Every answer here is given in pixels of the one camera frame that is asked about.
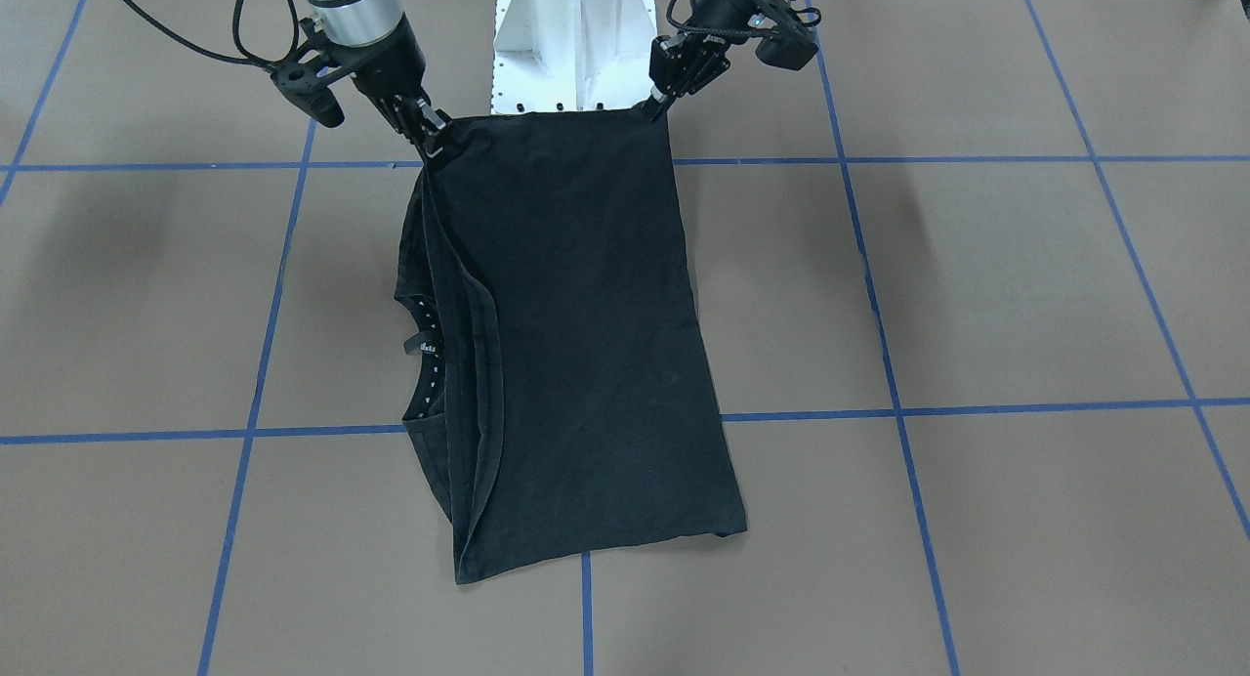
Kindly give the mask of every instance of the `white metal stand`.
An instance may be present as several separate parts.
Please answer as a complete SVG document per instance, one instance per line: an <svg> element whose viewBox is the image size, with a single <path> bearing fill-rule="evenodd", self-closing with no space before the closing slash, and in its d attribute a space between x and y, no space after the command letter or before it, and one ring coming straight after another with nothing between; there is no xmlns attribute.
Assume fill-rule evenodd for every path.
<svg viewBox="0 0 1250 676"><path fill-rule="evenodd" d="M634 106L655 32L655 0L499 0L491 112Z"/></svg>

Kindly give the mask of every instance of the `blue tape line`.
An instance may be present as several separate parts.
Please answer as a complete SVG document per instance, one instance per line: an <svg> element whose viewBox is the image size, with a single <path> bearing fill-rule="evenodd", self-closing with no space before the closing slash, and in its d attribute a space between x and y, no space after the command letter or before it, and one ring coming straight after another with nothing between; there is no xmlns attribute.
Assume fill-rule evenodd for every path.
<svg viewBox="0 0 1250 676"><path fill-rule="evenodd" d="M836 156L806 156L806 159L674 159L674 165L790 165L838 164Z"/></svg>
<svg viewBox="0 0 1250 676"><path fill-rule="evenodd" d="M581 672L595 676L595 619L590 552L581 552Z"/></svg>
<svg viewBox="0 0 1250 676"><path fill-rule="evenodd" d="M196 674L208 676L209 661L212 659L212 642L218 636L218 617L221 614L221 596L226 590L226 574L230 570L230 555L234 552L235 530L239 525L239 507L242 504L242 486L248 480L248 464L251 462L251 436L245 436L239 452L239 470L235 471L234 492L230 495L230 515L226 517L226 536L221 542L221 556L218 559L218 577L212 582L212 602L209 605L209 622L204 629L204 645L200 647L200 666Z"/></svg>
<svg viewBox="0 0 1250 676"><path fill-rule="evenodd" d="M1072 112L1072 119L1076 120L1076 129L1080 130L1081 141L1085 141L1085 150L1089 151L1090 160L1094 161L1094 170L1098 172L1100 185L1102 185L1102 195L1106 195L1108 205L1111 207L1111 216L1115 217L1115 225L1119 227L1120 236L1124 240L1124 247L1128 249L1129 257L1132 261L1132 267L1138 271L1138 280L1140 281L1141 289L1146 294L1146 299L1150 302L1150 310L1154 312L1155 324L1159 325L1159 330L1164 336L1172 364L1176 366L1176 374L1179 374L1180 381L1185 387L1185 395L1188 395L1189 401L1192 405L1194 416L1198 419L1198 426L1202 430L1202 436L1206 439L1206 446L1211 451L1215 466L1220 472L1220 477L1224 480L1224 487L1228 490L1229 499L1232 501L1232 509L1236 511L1238 519L1241 521L1241 530L1245 532L1246 539L1250 540L1250 517L1246 516L1245 506L1241 504L1241 497L1238 495L1236 485L1232 484L1232 476L1229 472L1228 464L1224 462L1224 455L1220 454L1220 447L1215 442L1215 436L1211 435L1211 430L1206 424L1206 415L1202 412L1202 407L1198 401L1198 395L1194 391L1194 384L1189 379L1189 372L1185 370L1185 364L1180 359L1180 350L1178 350L1175 339L1171 336L1171 330L1168 327L1168 320L1164 319L1164 312L1159 306L1158 299L1155 297L1155 290L1151 287L1150 280L1146 279L1146 271L1141 265L1141 257L1138 256L1138 249L1132 245L1132 236L1129 235L1129 227L1125 225L1124 216L1120 212L1120 205L1115 199L1115 192L1111 191L1111 185L1106 179L1106 171L1102 170L1102 161L1099 159L1098 151L1094 150L1094 141L1091 141L1089 131L1085 129L1085 121L1081 120L1081 112L1076 110L1076 100L1072 96L1071 89L1068 87L1068 80L1064 79L1064 71L1059 67L1055 49L1050 45L1046 30L1041 25L1041 17L1038 16L1038 10L1032 5L1032 0L1024 0L1024 4L1029 9L1029 16L1032 17L1032 25L1036 27L1038 36L1041 39L1041 47L1045 49L1051 70L1055 71L1055 79L1059 80L1059 87L1062 89L1064 97L1068 101L1068 107Z"/></svg>
<svg viewBox="0 0 1250 676"><path fill-rule="evenodd" d="M274 347L274 332L278 329L278 312L282 306L282 280L286 275L286 261L291 254L291 240L295 235L295 222L300 216L300 201L304 200L304 181L308 179L309 159L312 155L312 139L316 137L316 122L309 119L308 136L304 139L304 156L300 172L295 179L295 195L291 199L291 212L286 220L286 235L282 239L282 256L274 280L274 296L269 305L269 321L265 325L265 341L260 351L260 364L256 367L256 390L248 414L248 430L242 449L239 452L239 471L235 475L234 494L230 499L230 515L226 519L226 534L221 542L221 557L218 561L218 577L212 586L212 602L209 606L209 620L204 627L204 645L200 647L199 676L208 676L212 660L212 645L218 635L218 619L221 615L221 600L225 595L226 576L230 572L230 555L234 551L235 530L239 525L239 509L242 506L242 490L248 481L248 466L251 462L251 449L256 436L256 422L260 419L260 404L265 392L265 379L269 374L269 359Z"/></svg>
<svg viewBox="0 0 1250 676"><path fill-rule="evenodd" d="M265 427L254 432L260 436L348 436L348 435L394 435L402 432L402 424L345 424L335 427Z"/></svg>
<svg viewBox="0 0 1250 676"><path fill-rule="evenodd" d="M1250 407L1250 396L1228 399L1199 399L1202 407ZM970 414L1062 414L1090 412L1090 410L1168 410L1192 407L1188 400L1151 401L1060 401L1060 404L1022 405L955 405L954 407L904 407L902 417L970 416ZM895 417L890 409L869 410L799 410L798 412L729 412L721 419L728 424L740 422L794 422L804 419L888 419ZM351 436L396 435L404 432L402 424L339 424L325 427L259 427L254 439L272 436ZM179 440L235 440L248 435L248 430L168 430L156 432L71 432L70 435L14 435L0 436L0 445L72 445L90 441L179 441Z"/></svg>
<svg viewBox="0 0 1250 676"><path fill-rule="evenodd" d="M1236 407L1236 405L1250 405L1250 396L1248 399L1198 399L1198 405L1204 405L1204 407Z"/></svg>
<svg viewBox="0 0 1250 676"><path fill-rule="evenodd" d="M20 165L18 172L112 172L112 170L266 170L300 167L298 160L224 161L224 164L44 164Z"/></svg>
<svg viewBox="0 0 1250 676"><path fill-rule="evenodd" d="M179 441L239 440L245 430L191 430L161 432L84 432L84 435L18 435L0 436L0 447L9 445L85 445L94 441Z"/></svg>
<svg viewBox="0 0 1250 676"><path fill-rule="evenodd" d="M1250 155L1100 155L1102 164L1250 164ZM795 159L674 159L674 165L825 165L838 156ZM845 164L1089 164L1089 155L858 155ZM22 164L2 165L6 172L108 172L109 170L265 170L295 169L298 160L220 161L219 164ZM420 160L312 160L309 167L420 167Z"/></svg>
<svg viewBox="0 0 1250 676"><path fill-rule="evenodd" d="M1250 155L1099 155L1102 164L1244 164Z"/></svg>
<svg viewBox="0 0 1250 676"><path fill-rule="evenodd" d="M864 155L848 164L1089 164L1088 155Z"/></svg>
<svg viewBox="0 0 1250 676"><path fill-rule="evenodd" d="M722 422L794 422L799 419L894 417L894 410L796 410L796 412L726 412Z"/></svg>
<svg viewBox="0 0 1250 676"><path fill-rule="evenodd" d="M39 124L39 115L44 111L44 105L52 91L52 84L56 81L58 72L61 71L65 54L70 50L70 41L74 40L74 31L78 31L79 21L82 20L84 9L86 9L86 0L79 0L74 9L74 16L70 17L70 25L65 30L65 37L61 39L61 47L58 49L52 67L48 71L48 79L44 80L44 89L40 90L39 99L35 101L35 110L31 110L30 119L26 120L26 130L21 132L21 141L18 142L18 151L14 151L12 164L9 165L9 172L5 172L4 182L0 185L0 204L4 204L5 196L9 196L9 187L12 187L14 177L18 176L22 156L26 155L26 146L30 145L30 137L35 134L35 125Z"/></svg>
<svg viewBox="0 0 1250 676"><path fill-rule="evenodd" d="M1191 407L1188 400L1069 401L1069 404L960 405L959 407L909 407L904 417L949 417L961 414L1091 412L1091 410L1165 410Z"/></svg>
<svg viewBox="0 0 1250 676"><path fill-rule="evenodd" d="M811 0L804 0L811 6ZM838 147L839 167L842 172L842 185L846 190L846 205L850 210L851 225L855 230L855 245L859 249L864 262L864 285L868 290L869 305L872 307L872 316L876 319L876 334L881 341L881 364L885 367L885 382L890 389L890 405L894 412L895 426L899 430L899 445L902 450L902 461L908 469L908 484L911 487L911 500L916 512L916 525L920 529L920 544L925 552L925 564L929 567L929 581L932 584L934 605L938 610L938 620L941 624L942 642L946 647L946 662L950 666L951 676L960 676L959 656L955 651L955 637L950 627L950 617L946 612L946 597L941 587L941 574L938 572L938 559L934 554L932 539L929 532L929 516L925 514L924 497L920 492L920 481L916 477L916 466L911 456L911 441L908 436L906 417L902 416L902 404L899 400L899 386L894 377L894 365L890 360L890 345L885 334L885 321L881 319L881 307L876 297L876 285L872 281L872 266L868 256L868 245L864 241L864 230L860 225L859 207L855 201L855 187L851 185L850 167L846 161L846 147L842 145L842 132L838 122L838 105L834 102L834 90L829 81L829 70L825 66L825 51L820 45L820 36L816 36L818 52L816 65L820 67L820 80L825 87L825 106L829 110L829 125L834 132L834 145Z"/></svg>
<svg viewBox="0 0 1250 676"><path fill-rule="evenodd" d="M309 167L420 167L420 160L314 160Z"/></svg>

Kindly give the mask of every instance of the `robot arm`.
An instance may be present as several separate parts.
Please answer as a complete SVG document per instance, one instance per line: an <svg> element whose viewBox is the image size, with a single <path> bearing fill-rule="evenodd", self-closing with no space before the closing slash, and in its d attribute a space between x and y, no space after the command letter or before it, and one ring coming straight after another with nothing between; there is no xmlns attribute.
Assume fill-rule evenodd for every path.
<svg viewBox="0 0 1250 676"><path fill-rule="evenodd" d="M330 84L351 75L384 119L424 159L438 155L450 117L435 110L421 87L425 56L399 0L308 0L312 17L300 20L308 37L270 74L282 96L326 127L342 124Z"/></svg>
<svg viewBox="0 0 1250 676"><path fill-rule="evenodd" d="M795 10L794 0L690 0L690 17L672 17L678 0L669 1L666 12L675 36L661 35L651 44L651 97L642 110L651 120L669 111L678 97L695 94L729 70L725 54L734 45L760 39L755 47L765 65L800 70L816 56L812 26L820 22L815 7ZM811 19L802 19L810 14ZM771 27L762 27L772 21Z"/></svg>

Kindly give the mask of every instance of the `grid line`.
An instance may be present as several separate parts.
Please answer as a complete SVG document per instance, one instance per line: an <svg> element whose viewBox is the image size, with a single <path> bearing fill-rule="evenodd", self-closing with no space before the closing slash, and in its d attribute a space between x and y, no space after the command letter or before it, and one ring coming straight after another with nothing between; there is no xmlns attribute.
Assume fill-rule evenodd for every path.
<svg viewBox="0 0 1250 676"><path fill-rule="evenodd" d="M594 579L590 552L581 552L581 674L595 676Z"/></svg>
<svg viewBox="0 0 1250 676"><path fill-rule="evenodd" d="M1250 396L1220 396L1220 399L1199 399L1201 407L1250 407ZM1174 410L1192 407L1186 399L1146 400L1146 401L1069 401L1069 404L1019 404L1019 405L951 405L951 407L904 407L898 410L902 417L964 417L991 416L991 414L1075 414L1105 412L1106 410ZM780 410L780 412L726 412L725 424L755 422L800 422L829 421L830 419L888 419L894 417L892 409L861 410ZM398 435L404 432L402 424L329 424L329 426L308 427L256 427L252 436L261 439L284 439L285 436L360 436L360 435ZM136 432L62 432L62 435L10 435L0 436L0 447L5 445L81 445L95 441L209 441L241 440L248 435L245 427L225 427L225 430L165 430Z"/></svg>
<svg viewBox="0 0 1250 676"><path fill-rule="evenodd" d="M248 427L242 436L242 449L239 452L239 467L235 472L234 492L230 497L230 515L226 519L225 537L221 542L221 559L218 562L218 576L212 586L212 601L209 605L209 619L204 627L204 644L200 647L200 664L198 675L208 676L209 665L212 660L212 646L218 634L218 619L221 615L221 600L225 595L226 577L230 572L230 556L234 551L235 530L239 525L239 510L242 506L244 486L248 481L248 466L251 462L252 444L256 440L256 426L260 419L260 405L265 395L265 379L269 374L269 359L274 347L274 334L278 329L278 314L282 306L284 279L286 276L286 262L291 254L291 240L295 235L295 225L300 216L300 202L304 200L304 182L308 179L308 164L312 156L312 140L316 137L316 121L309 119L308 134L304 139L304 156L300 161L299 177L295 179L295 195L291 196L290 216L286 219L286 232L282 236L281 259L278 261L278 275L274 280L274 296L269 305L269 321L265 325L264 345L260 350L260 361L256 365L256 390L252 395L251 409L248 414Z"/></svg>
<svg viewBox="0 0 1250 676"><path fill-rule="evenodd" d="M35 125L39 124L39 115L44 111L48 96L52 91L52 84L56 81L56 75L60 72L61 65L65 61L65 54L70 50L70 44L74 40L74 32L78 31L79 21L82 20L84 9L86 9L86 0L78 0L78 5L74 9L74 16L70 16L70 25L65 30L65 37L61 39L61 47L56 50L56 57L52 61L52 67L48 71L48 79L44 80L44 87L39 90L39 99L35 101L34 110L30 111L30 119L26 120L26 129L21 132L21 141L18 142L18 150L14 151L12 161L5 166L4 182L0 185L0 205L4 205L5 197L9 196L9 190L12 187L12 181L18 177L18 170L21 167L22 156L26 156L26 146L30 145L30 137L35 134Z"/></svg>
<svg viewBox="0 0 1250 676"><path fill-rule="evenodd" d="M1036 26L1038 36L1041 39L1041 45L1050 61L1051 70L1055 71L1055 79L1059 80L1059 87L1062 89L1064 97L1068 101L1068 107L1071 110L1072 119L1076 121L1076 129L1081 134L1081 141L1085 141L1085 150L1089 151L1090 160L1094 164L1094 170L1098 172L1099 182L1102 185L1102 195L1106 195L1108 207L1111 209L1111 216L1115 217L1115 225L1120 230L1121 240L1124 240L1124 247L1129 252L1134 270L1138 271L1138 280L1140 281L1141 289L1146 294L1146 299L1150 302L1150 310L1154 312L1155 324L1159 325L1159 332L1162 335L1164 341L1168 345L1168 351L1171 355L1172 364L1176 366L1176 374L1180 376L1180 381L1185 387L1185 395L1188 395L1189 404L1194 410L1194 417L1198 419L1198 426L1201 427L1202 436L1205 436L1206 446L1210 450L1211 459L1215 461L1215 467L1220 472L1220 477L1224 481L1224 487L1228 490L1229 499L1232 502L1232 509L1236 511L1238 520L1241 521L1241 531L1245 534L1246 539L1250 540L1250 517L1246 516L1245 506L1241 504L1241 497L1238 495L1236 485L1232 484L1232 476L1229 472L1228 464L1224 462L1224 455L1220 454L1220 446L1216 444L1215 435L1212 435L1211 427L1206 422L1206 414L1202 412L1202 406L1198 401L1198 392L1194 390L1194 384L1190 381L1188 370L1185 370L1185 362L1181 360L1180 350L1176 347L1171 330L1168 327L1168 320L1164 319L1162 307L1155 297L1155 290L1151 287L1150 280L1146 276L1146 270L1141 265L1141 257L1138 256L1138 249L1132 244L1132 236L1129 235L1129 226L1125 225L1124 216L1120 212L1120 205L1115 199L1115 192L1111 191L1111 182L1108 181L1106 171L1102 169L1102 160L1099 159L1098 150L1094 147L1094 140L1090 137L1089 130L1085 127L1085 120L1081 119L1080 110L1076 110L1076 99L1072 96L1068 80L1064 79L1064 72L1059 67L1059 59L1055 56L1055 49L1051 47L1050 39L1046 36L1046 30L1041 25L1041 17L1038 16L1038 10L1034 6L1032 0L1024 0L1024 2L1029 10L1029 16L1032 17L1034 26Z"/></svg>
<svg viewBox="0 0 1250 676"><path fill-rule="evenodd" d="M811 0L804 0L811 6ZM925 501L920 491L920 480L916 477L916 464L911 456L911 440L908 436L908 422L902 415L902 404L899 399L899 386L894 377L894 364L890 360L890 342L885 334L885 321L881 319L881 307L876 297L876 285L872 281L872 265L869 259L868 245L864 241L864 230L860 225L859 207L855 201L855 186L851 182L850 165L846 161L846 147L842 142L841 127L838 122L838 105L834 102L834 90L829 81L829 70L825 66L825 51L820 44L819 31L816 35L816 65L820 70L820 81L825 90L825 106L829 110L829 125L834 134L834 145L838 150L839 169L841 170L842 186L846 190L846 207L850 210L851 226L855 231L855 245L860 252L864 265L864 287L868 290L868 301L876 320L876 334L881 344L881 365L885 369L885 382L890 389L890 405L895 427L899 431L899 445L902 452L902 461L908 469L908 485L911 489L911 501L916 512L916 526L920 530L920 545L924 547L925 565L929 569L929 582L932 586L934 606L938 610L938 621L941 626L942 645L946 650L946 662L951 676L960 676L959 655L955 650L955 637L950 627L950 616L946 612L946 597L941 586L941 574L938 570L938 556L934 554L932 539L929 532L929 516L925 512Z"/></svg>
<svg viewBox="0 0 1250 676"><path fill-rule="evenodd" d="M1099 155L1100 164L1250 164L1250 155ZM674 159L674 165L810 165L810 164L1092 164L1089 155L836 155L714 156ZM309 170L328 167L420 167L420 160L310 160ZM110 172L110 170L264 170L299 169L299 160L186 161L186 164L9 164L5 172Z"/></svg>

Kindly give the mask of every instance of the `black cable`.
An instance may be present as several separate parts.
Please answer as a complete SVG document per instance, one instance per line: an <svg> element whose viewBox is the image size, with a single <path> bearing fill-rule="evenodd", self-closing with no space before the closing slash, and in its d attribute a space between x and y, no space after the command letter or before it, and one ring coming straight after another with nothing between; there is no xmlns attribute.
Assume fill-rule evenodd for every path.
<svg viewBox="0 0 1250 676"><path fill-rule="evenodd" d="M811 14L814 19L811 19L811 21L804 21L802 19L800 19L799 25L808 26L809 29L820 25L820 19L821 19L820 10L816 9L815 6L795 10L795 16L799 16L800 14Z"/></svg>
<svg viewBox="0 0 1250 676"><path fill-rule="evenodd" d="M260 62L256 62L256 61L254 61L250 57L224 56L224 54L214 52L214 51L211 51L211 50L209 50L206 47L201 47L200 45L192 44L191 41L184 39L182 36L180 36L176 32L174 32L172 30L170 30L168 26L161 25L160 21L156 21L155 19L152 19L151 14L148 14L146 11L144 11L144 9L141 6L139 6L138 4L135 4L135 0L121 0L121 1L126 2L126 6L129 6L131 9L131 11L134 11L135 14L138 14L139 16L141 16L144 19L144 21L148 21L149 25L155 26L158 31L160 31L161 34L165 34L170 39L174 39L179 44L182 44L184 47L189 47L189 49L194 50L195 52L200 54L201 56L211 57L212 60L219 60L219 61L222 61L222 62L232 62L232 65L255 65L258 67L265 67L265 70L269 69L268 66L260 65Z"/></svg>
<svg viewBox="0 0 1250 676"><path fill-rule="evenodd" d="M769 36L780 36L779 31L771 29L706 29L704 26L689 26L678 21L672 17L672 10L678 6L678 0L669 0L669 9L665 10L664 17L669 20L675 30L685 31L688 34L704 34L708 36L722 36L728 39L768 39Z"/></svg>
<svg viewBox="0 0 1250 676"><path fill-rule="evenodd" d="M290 60L291 56L295 56L295 49L299 47L300 42L300 25L299 15L295 12L295 0L286 0L286 10L291 16L291 47L286 51L286 56L280 60L268 60L261 56L256 56L256 54L250 52L250 50L242 45L242 35L239 31L239 26L242 20L242 5L244 0L235 0L234 19L230 22L230 35L234 39L235 47L239 49L239 52L241 52L244 57L252 60L259 65L264 65L269 71L272 71L278 65L281 65L282 61Z"/></svg>

